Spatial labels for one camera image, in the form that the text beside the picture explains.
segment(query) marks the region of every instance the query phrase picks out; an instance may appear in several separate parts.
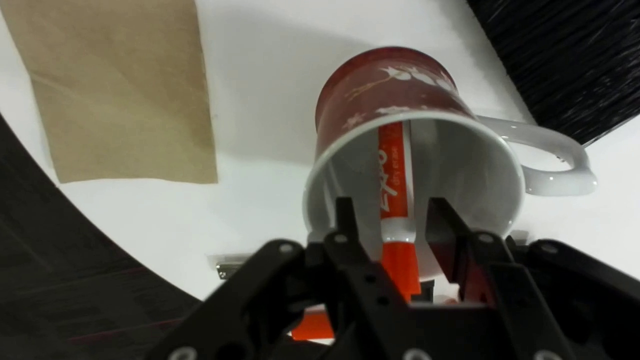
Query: black fabric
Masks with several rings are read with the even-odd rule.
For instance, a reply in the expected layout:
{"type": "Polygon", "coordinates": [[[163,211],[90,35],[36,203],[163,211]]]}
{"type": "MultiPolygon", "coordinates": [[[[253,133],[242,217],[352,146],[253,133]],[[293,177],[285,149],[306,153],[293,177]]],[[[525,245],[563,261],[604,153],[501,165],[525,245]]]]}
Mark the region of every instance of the black fabric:
{"type": "Polygon", "coordinates": [[[90,223],[0,116],[0,360],[141,357],[197,303],[90,223]]]}
{"type": "Polygon", "coordinates": [[[468,0],[541,125],[589,143],[640,113],[639,0],[468,0]]]}

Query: cardboard sheet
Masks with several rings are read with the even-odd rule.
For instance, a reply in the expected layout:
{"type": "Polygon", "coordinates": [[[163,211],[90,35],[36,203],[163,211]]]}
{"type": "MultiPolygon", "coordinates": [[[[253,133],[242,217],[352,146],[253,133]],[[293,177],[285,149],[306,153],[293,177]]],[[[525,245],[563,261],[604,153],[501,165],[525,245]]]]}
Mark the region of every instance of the cardboard sheet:
{"type": "Polygon", "coordinates": [[[214,182],[194,0],[0,0],[60,182],[214,182]]]}

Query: cup rim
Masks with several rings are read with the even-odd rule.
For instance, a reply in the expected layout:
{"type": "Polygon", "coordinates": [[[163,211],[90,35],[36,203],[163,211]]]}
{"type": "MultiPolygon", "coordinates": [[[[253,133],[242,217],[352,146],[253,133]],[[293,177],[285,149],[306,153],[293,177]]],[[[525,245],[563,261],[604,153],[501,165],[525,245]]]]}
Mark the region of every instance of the cup rim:
{"type": "Polygon", "coordinates": [[[409,109],[409,111],[397,111],[397,113],[387,113],[387,116],[378,116],[374,119],[368,119],[352,130],[349,130],[346,133],[342,133],[341,137],[337,137],[314,162],[312,165],[312,172],[311,176],[306,177],[306,185],[305,185],[305,199],[303,199],[303,205],[305,205],[305,223],[308,230],[312,230],[312,221],[311,221],[311,211],[308,211],[308,205],[311,205],[311,190],[314,185],[314,179],[319,177],[319,174],[327,167],[327,163],[332,160],[335,153],[338,153],[341,148],[345,148],[349,142],[352,142],[354,137],[374,130],[374,127],[380,127],[384,123],[392,123],[392,122],[409,122],[409,119],[421,119],[421,117],[429,117],[429,119],[435,119],[435,122],[453,122],[453,123],[460,123],[460,125],[466,125],[466,127],[472,127],[477,132],[482,132],[484,135],[488,137],[494,137],[497,146],[501,146],[507,156],[511,157],[513,165],[514,165],[514,172],[518,176],[518,199],[516,199],[516,211],[511,219],[511,226],[499,233],[499,235],[509,235],[509,231],[513,230],[514,221],[520,217],[522,214],[522,205],[525,205],[525,196],[526,196],[526,185],[525,185],[525,174],[522,174],[522,165],[520,165],[520,160],[514,156],[514,152],[509,148],[507,140],[493,132],[490,127],[482,125],[477,117],[472,116],[464,116],[464,113],[454,113],[454,111],[443,111],[443,109],[409,109]]]}

